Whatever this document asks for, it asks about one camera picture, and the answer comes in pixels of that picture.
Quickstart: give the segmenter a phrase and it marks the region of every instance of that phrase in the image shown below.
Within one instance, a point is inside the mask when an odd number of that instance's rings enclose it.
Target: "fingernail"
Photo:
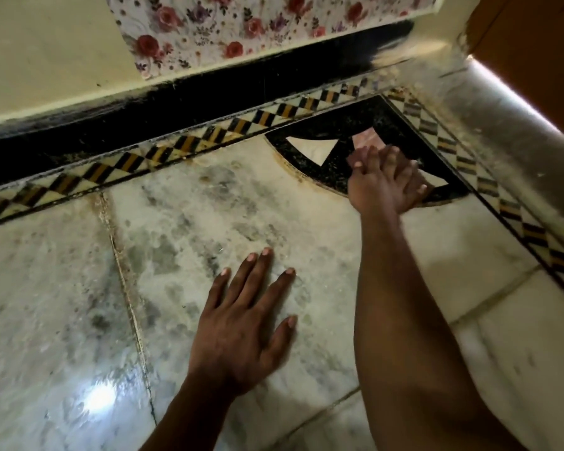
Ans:
[[[290,329],[295,328],[297,319],[298,318],[296,317],[296,315],[292,315],[290,318],[288,318],[288,327]]]

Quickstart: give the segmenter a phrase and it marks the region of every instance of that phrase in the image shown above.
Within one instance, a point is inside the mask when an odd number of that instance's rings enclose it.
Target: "cream wall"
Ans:
[[[445,0],[417,18],[400,53],[453,44],[478,1]],[[136,71],[105,0],[0,0],[0,122],[155,82]]]

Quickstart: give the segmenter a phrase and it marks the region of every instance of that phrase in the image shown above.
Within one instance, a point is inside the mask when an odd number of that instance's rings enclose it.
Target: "forearm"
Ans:
[[[459,440],[454,426],[497,431],[398,218],[363,218],[362,238],[355,359],[379,446],[442,433]]]
[[[189,375],[140,451],[211,451],[234,396],[203,375]]]

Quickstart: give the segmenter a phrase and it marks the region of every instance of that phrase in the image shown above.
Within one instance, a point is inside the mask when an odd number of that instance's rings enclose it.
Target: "hand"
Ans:
[[[297,317],[284,319],[269,341],[262,338],[263,330],[293,281],[295,270],[287,269],[256,301],[273,255],[271,248],[265,248],[258,258],[251,253],[226,294],[230,268],[217,276],[198,322],[188,376],[210,378],[238,396],[278,369],[290,348]]]
[[[375,147],[364,147],[365,164],[356,161],[349,179],[349,201],[362,216],[371,214],[398,216],[418,204],[426,192],[426,185],[414,186],[417,162],[411,161],[395,177],[398,147],[391,147],[389,154],[381,158]]]

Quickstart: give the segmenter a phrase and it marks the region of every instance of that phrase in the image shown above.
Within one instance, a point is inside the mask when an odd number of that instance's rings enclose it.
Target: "black baseboard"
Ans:
[[[67,114],[59,126],[50,125],[54,115],[18,129],[10,124],[0,135],[0,185],[367,73],[376,53],[399,44],[413,25],[406,20],[191,75],[140,99]]]

